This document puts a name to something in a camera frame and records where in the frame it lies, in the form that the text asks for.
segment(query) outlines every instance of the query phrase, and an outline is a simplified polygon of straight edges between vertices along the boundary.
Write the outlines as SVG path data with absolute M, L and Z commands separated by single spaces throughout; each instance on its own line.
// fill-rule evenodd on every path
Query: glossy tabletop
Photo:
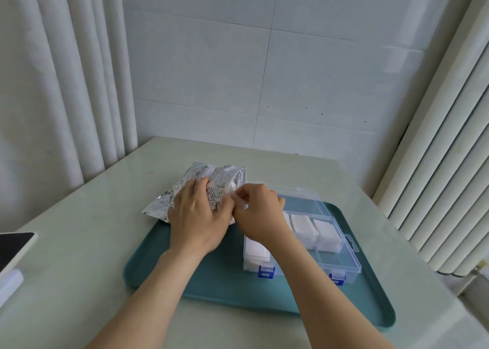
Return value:
M 39 239 L 25 281 L 0 308 L 0 347 L 79 348 L 131 296 L 122 268 L 155 220 L 141 210 L 194 160 L 248 168 L 248 180 L 317 191 L 345 215 L 394 306 L 398 348 L 487 348 L 489 335 L 332 160 L 154 138 L 21 231 Z M 166 348 L 309 347 L 297 316 L 180 301 Z

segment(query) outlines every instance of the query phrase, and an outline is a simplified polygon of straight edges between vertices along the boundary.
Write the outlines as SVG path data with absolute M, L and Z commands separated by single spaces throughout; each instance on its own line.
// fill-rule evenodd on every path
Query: person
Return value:
M 289 283 L 312 348 L 392 348 L 317 265 L 282 214 L 285 200 L 263 184 L 245 184 L 236 194 L 247 209 L 224 196 L 212 213 L 208 178 L 187 182 L 168 216 L 170 248 L 134 295 L 95 336 L 89 349 L 161 348 L 181 295 L 202 258 L 214 250 L 234 216 L 241 231 L 263 244 Z

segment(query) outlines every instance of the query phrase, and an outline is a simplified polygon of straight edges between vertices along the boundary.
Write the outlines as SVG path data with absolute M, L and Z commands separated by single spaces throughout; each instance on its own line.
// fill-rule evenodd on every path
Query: crumpled bag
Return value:
M 209 177 L 207 184 L 207 199 L 212 212 L 219 211 L 219 206 L 224 194 L 234 192 L 246 183 L 246 167 L 234 167 L 226 165 L 215 167 L 203 162 L 195 161 L 183 174 L 181 180 L 173 185 L 173 188 L 158 196 L 142 211 L 143 214 L 153 216 L 169 223 L 168 209 L 174 207 L 173 199 L 190 179 L 202 179 Z

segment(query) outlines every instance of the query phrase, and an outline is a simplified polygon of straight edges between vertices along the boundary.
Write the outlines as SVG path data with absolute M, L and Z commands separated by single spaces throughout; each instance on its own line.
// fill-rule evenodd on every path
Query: person's left hand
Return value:
M 212 212 L 207 200 L 209 178 L 190 179 L 174 198 L 168 211 L 171 224 L 170 250 L 204 257 L 223 240 L 229 226 L 234 202 L 224 196 L 218 212 Z

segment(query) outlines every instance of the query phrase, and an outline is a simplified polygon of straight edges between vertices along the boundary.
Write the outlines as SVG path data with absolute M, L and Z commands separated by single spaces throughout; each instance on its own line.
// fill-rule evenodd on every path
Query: green plastic tray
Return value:
M 396 322 L 394 308 L 341 211 L 332 204 L 324 204 L 343 233 L 350 235 L 356 243 L 357 258 L 362 265 L 362 272 L 355 282 L 339 288 L 378 330 L 387 331 Z M 125 265 L 123 278 L 126 284 L 138 288 L 169 246 L 170 226 L 158 220 Z M 183 296 L 248 309 L 298 314 L 285 277 L 276 275 L 273 279 L 265 279 L 243 271 L 242 254 L 243 235 L 236 225 L 232 225 L 219 247 L 202 260 Z

